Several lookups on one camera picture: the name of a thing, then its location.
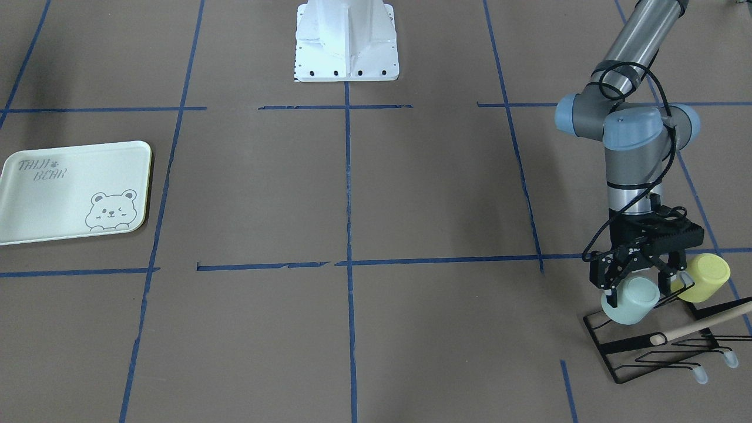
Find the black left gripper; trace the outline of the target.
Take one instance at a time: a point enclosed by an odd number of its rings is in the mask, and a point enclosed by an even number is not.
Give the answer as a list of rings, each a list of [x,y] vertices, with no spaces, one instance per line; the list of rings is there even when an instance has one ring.
[[[610,250],[590,252],[590,282],[604,290],[605,302],[619,307],[619,289],[634,271],[658,268],[662,295],[673,294],[672,281],[687,270],[687,250],[701,246],[706,231],[681,206],[660,206],[645,214],[609,211]]]

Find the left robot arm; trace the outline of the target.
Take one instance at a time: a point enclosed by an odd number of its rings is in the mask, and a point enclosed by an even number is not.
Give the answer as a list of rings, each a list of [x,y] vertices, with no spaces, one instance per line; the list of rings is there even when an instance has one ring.
[[[590,281],[618,307],[626,279],[635,271],[657,268],[661,294],[669,280],[687,267],[686,251],[701,246],[704,228],[683,206],[663,203],[662,184],[677,153],[699,134],[696,111],[671,103],[651,66],[687,1],[639,1],[605,58],[580,93],[557,105],[557,129],[601,142],[609,217],[583,250]],[[594,251],[609,232],[607,251]]]

